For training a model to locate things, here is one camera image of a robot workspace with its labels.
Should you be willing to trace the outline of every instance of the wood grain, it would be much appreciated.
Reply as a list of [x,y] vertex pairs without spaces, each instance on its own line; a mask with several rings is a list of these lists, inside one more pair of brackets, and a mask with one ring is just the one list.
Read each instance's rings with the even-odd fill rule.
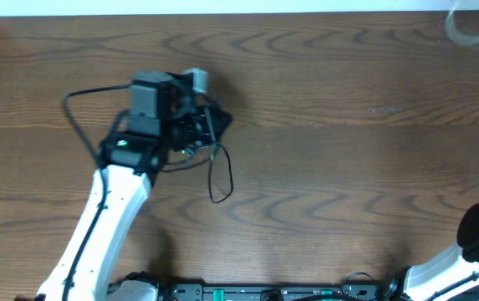
[[[160,175],[115,278],[329,283],[428,260],[479,202],[479,47],[448,41],[443,17],[0,18],[0,299],[36,292],[90,188],[60,96],[144,69],[209,71],[236,192],[216,206],[205,168]],[[73,110],[98,143],[129,101]]]

